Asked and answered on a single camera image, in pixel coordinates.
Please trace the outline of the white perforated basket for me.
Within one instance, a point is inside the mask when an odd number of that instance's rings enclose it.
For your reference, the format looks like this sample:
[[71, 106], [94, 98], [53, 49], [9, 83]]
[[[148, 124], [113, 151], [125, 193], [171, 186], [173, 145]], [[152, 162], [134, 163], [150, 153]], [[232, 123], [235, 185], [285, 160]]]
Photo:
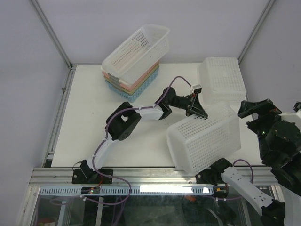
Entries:
[[198, 66], [198, 82], [206, 105], [224, 101], [240, 104], [246, 98], [238, 60], [234, 57], [207, 57]]
[[169, 51], [169, 32], [164, 26], [143, 25], [104, 59], [102, 68], [133, 85]]
[[166, 132], [175, 168], [190, 175], [240, 150], [239, 118], [228, 102], [206, 108], [208, 118], [189, 116]]

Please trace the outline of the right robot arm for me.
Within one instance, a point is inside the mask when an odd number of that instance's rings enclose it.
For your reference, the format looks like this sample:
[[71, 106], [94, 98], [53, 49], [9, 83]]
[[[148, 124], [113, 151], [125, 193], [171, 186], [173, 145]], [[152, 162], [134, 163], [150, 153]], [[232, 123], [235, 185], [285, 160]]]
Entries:
[[240, 193], [256, 209], [265, 226], [299, 226], [301, 224], [301, 104], [293, 113], [281, 112], [270, 99], [242, 101], [239, 118], [257, 114], [247, 127], [257, 135], [262, 163], [271, 168], [284, 196], [278, 201], [262, 193], [245, 179], [226, 159], [210, 166], [215, 182], [224, 182]]

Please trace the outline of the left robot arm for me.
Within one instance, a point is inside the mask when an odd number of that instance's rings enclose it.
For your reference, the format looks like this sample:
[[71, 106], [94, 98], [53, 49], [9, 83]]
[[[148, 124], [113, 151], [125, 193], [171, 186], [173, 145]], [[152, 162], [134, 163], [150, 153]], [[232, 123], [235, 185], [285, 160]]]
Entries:
[[202, 107], [198, 95], [200, 85], [191, 86], [191, 93], [179, 96], [172, 87], [163, 90], [162, 95], [152, 106], [134, 107], [129, 102], [122, 103], [106, 120], [105, 134], [94, 153], [80, 161], [78, 169], [73, 170], [73, 184], [110, 184], [112, 174], [101, 171], [109, 151], [115, 143], [127, 139], [140, 121], [159, 121], [172, 113], [171, 107], [185, 110], [186, 116], [199, 116], [207, 119], [208, 114]]

